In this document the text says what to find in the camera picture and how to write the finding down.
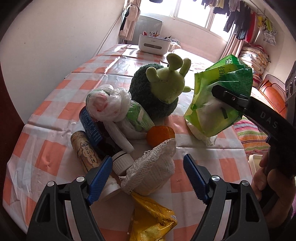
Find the bottle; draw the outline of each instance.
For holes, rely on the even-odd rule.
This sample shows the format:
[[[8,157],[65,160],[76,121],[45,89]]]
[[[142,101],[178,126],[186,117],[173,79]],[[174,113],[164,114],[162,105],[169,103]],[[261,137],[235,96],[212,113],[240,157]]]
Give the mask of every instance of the bottle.
[[[102,160],[98,157],[94,148],[89,143],[84,131],[77,131],[71,135],[71,144],[85,173],[91,168],[98,167]],[[109,176],[101,192],[100,201],[106,201],[120,192],[120,186],[116,180]]]
[[[79,119],[85,129],[90,144],[94,147],[99,158],[111,156],[113,160],[113,171],[118,176],[125,176],[126,170],[134,163],[130,154],[123,151],[110,137],[103,122],[94,121],[83,107],[79,113]]]

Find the plush toy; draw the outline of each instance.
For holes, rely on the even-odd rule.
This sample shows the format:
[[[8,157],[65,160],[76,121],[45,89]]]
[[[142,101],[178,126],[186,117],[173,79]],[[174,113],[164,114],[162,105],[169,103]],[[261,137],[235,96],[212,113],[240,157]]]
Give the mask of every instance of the plush toy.
[[[151,119],[169,116],[177,107],[178,96],[191,91],[185,86],[184,79],[191,60],[182,60],[174,53],[168,54],[167,60],[168,67],[159,64],[140,67],[131,80],[129,91],[132,100],[138,102]]]

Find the blue gripper pad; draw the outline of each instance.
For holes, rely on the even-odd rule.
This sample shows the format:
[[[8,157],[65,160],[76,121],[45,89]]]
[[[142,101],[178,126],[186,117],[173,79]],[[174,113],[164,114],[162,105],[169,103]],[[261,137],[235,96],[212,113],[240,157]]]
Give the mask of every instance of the blue gripper pad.
[[[183,168],[189,178],[189,181],[194,189],[197,198],[208,205],[210,197],[207,194],[207,184],[195,166],[194,160],[190,155],[185,155],[183,158]]]
[[[92,205],[94,201],[99,199],[107,179],[112,172],[112,166],[113,160],[111,157],[107,157],[103,160],[100,166],[101,168],[89,185],[89,195],[86,199],[89,205]]]

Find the window frame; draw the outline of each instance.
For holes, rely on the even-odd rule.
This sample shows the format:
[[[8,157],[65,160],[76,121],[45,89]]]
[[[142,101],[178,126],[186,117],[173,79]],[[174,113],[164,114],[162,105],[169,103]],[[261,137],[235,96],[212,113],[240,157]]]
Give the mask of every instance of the window frame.
[[[177,0],[177,3],[176,3],[176,6],[175,6],[175,9],[171,11],[171,13],[170,13],[169,16],[160,15],[160,14],[156,14],[156,13],[149,13],[149,15],[150,15],[150,14],[153,14],[153,15],[165,16],[165,17],[172,18],[172,19],[174,19],[174,20],[177,20],[177,21],[180,21],[180,22],[183,22],[183,23],[186,23],[186,24],[192,25],[192,26],[194,26],[194,27],[196,27],[196,28],[199,28],[199,29],[201,29],[201,30],[204,30],[204,31],[206,31],[206,32],[208,32],[208,33],[214,35],[215,37],[221,39],[222,41],[228,43],[229,39],[231,38],[231,34],[230,34],[228,40],[225,40],[225,39],[224,39],[223,37],[221,37],[220,35],[218,35],[218,34],[212,32],[212,31],[210,31],[211,26],[212,26],[213,21],[214,21],[214,17],[215,17],[215,14],[214,14],[214,12],[213,12],[213,9],[214,9],[213,7],[212,7],[211,10],[210,10],[210,13],[209,13],[209,15],[208,15],[208,18],[207,18],[207,21],[206,21],[205,27],[202,27],[202,26],[199,26],[198,24],[195,24],[195,23],[193,23],[193,22],[190,22],[190,21],[187,21],[187,20],[185,20],[185,19],[182,19],[182,18],[178,18],[178,17],[177,17],[177,16],[178,16],[178,13],[179,13],[180,6],[181,6],[181,2],[182,2],[182,0]]]

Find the beige curtain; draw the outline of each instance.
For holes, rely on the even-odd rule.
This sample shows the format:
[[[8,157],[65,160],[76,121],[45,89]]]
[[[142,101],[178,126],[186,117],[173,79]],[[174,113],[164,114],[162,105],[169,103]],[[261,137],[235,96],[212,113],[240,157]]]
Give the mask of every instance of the beige curtain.
[[[230,40],[228,41],[226,48],[220,59],[226,57],[229,54],[233,54],[235,57],[238,57],[244,43],[244,40],[237,39],[236,36],[233,34]]]
[[[125,18],[123,29],[119,31],[119,37],[131,41],[135,31],[136,22],[140,16],[141,0],[130,0],[129,14]]]

